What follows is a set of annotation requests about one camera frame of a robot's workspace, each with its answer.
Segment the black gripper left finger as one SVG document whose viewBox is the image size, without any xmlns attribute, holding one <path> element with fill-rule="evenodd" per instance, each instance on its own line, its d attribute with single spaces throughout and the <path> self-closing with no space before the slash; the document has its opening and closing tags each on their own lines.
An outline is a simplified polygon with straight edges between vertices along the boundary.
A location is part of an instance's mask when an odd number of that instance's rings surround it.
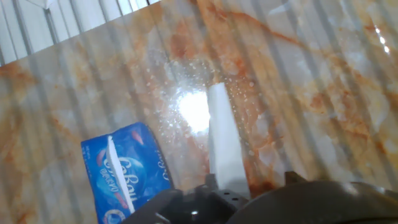
<svg viewBox="0 0 398 224">
<path fill-rule="evenodd" d="M 123 224 L 224 224 L 248 199 L 218 188 L 214 174 L 205 183 L 189 191 L 161 191 L 129 217 Z"/>
</svg>

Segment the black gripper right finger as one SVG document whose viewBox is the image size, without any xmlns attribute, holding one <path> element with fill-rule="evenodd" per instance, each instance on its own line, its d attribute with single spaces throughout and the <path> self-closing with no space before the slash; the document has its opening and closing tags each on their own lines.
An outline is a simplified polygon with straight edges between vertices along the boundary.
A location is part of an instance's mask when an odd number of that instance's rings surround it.
<svg viewBox="0 0 398 224">
<path fill-rule="evenodd" d="M 307 181 L 307 179 L 305 179 L 304 177 L 302 177 L 301 175 L 299 175 L 294 171 L 285 172 L 284 177 L 285 177 L 285 184 L 297 184 Z"/>
</svg>

